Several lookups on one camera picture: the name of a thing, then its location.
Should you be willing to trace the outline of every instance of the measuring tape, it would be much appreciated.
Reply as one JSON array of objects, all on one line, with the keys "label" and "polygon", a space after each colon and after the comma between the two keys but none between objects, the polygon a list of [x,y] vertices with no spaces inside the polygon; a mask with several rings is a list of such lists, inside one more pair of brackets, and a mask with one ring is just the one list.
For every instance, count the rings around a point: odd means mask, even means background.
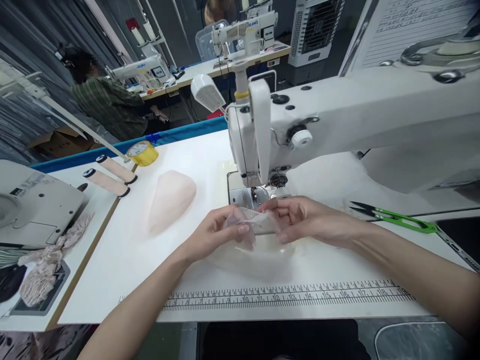
[{"label": "measuring tape", "polygon": [[[125,299],[121,296],[119,303]],[[415,302],[391,279],[174,292],[163,311]]]},{"label": "measuring tape", "polygon": [[150,141],[137,142],[126,152],[126,156],[141,167],[152,164],[159,157],[159,152],[153,147]]}]

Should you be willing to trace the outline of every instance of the ruler markings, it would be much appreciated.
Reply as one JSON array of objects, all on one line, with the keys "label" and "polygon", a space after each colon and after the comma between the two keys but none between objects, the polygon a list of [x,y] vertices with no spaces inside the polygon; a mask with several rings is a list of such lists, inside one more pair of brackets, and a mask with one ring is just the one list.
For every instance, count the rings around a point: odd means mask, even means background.
[{"label": "ruler markings", "polygon": [[[120,296],[120,303],[126,296]],[[391,279],[174,292],[164,311],[415,302]]]}]

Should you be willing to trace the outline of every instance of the green scissors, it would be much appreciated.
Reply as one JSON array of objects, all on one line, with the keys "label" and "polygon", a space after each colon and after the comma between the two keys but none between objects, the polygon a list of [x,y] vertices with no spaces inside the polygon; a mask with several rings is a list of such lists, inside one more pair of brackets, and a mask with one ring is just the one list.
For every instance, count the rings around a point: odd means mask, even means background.
[{"label": "green scissors", "polygon": [[[439,228],[437,227],[437,225],[431,222],[426,222],[413,217],[397,214],[396,212],[384,210],[379,207],[374,207],[361,202],[351,201],[351,203],[358,205],[361,208],[349,206],[350,209],[353,209],[355,211],[358,211],[359,213],[371,216],[379,220],[383,220],[392,224],[399,225],[407,229],[418,231],[424,234],[434,234],[439,231]],[[407,222],[404,222],[404,220],[408,220],[412,223],[417,224],[418,226],[411,225]]]}]

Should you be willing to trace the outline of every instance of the curtain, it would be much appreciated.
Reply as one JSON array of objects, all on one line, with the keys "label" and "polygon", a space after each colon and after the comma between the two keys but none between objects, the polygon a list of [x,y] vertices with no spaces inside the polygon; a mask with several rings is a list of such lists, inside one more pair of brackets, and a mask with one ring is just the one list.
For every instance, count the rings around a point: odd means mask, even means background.
[{"label": "curtain", "polygon": [[[0,1],[0,57],[24,74],[42,72],[42,86],[61,106],[108,141],[117,140],[82,114],[71,95],[70,72],[55,57],[59,43],[95,54],[101,65],[123,65],[110,40],[82,0]],[[0,159],[33,164],[49,158],[26,146],[64,124],[25,94],[0,98]]]}]

